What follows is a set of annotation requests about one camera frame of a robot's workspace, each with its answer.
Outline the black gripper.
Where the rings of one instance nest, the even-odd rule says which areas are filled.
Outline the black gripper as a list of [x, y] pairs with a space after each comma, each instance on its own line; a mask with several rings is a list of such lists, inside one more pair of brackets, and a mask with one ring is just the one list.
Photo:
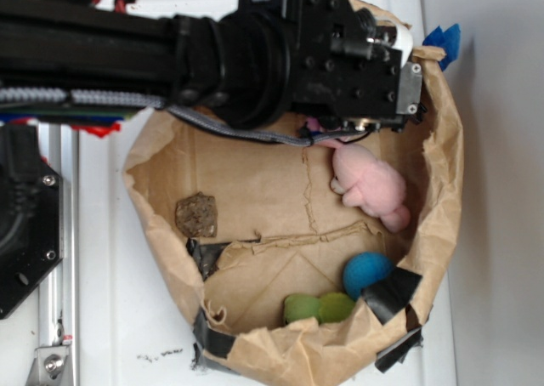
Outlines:
[[412, 44], [404, 26], [349, 0], [239, 0], [236, 21], [254, 59], [257, 92], [236, 116], [259, 128], [284, 112], [325, 128], [401, 131], [418, 103], [401, 103]]

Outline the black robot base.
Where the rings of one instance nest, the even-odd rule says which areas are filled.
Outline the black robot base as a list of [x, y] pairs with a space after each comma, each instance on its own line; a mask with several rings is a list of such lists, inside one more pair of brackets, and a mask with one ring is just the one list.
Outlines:
[[1, 318], [9, 318], [60, 262], [58, 175], [37, 129], [1, 126]]

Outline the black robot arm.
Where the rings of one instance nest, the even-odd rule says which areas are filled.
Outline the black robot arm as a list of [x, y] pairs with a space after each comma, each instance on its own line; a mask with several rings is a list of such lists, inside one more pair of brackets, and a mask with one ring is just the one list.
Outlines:
[[1, 0], [4, 115], [99, 123], [198, 105], [227, 133], [288, 111], [333, 130], [400, 131], [419, 111], [410, 32], [350, 0], [239, 0], [221, 20], [131, 16], [98, 1]]

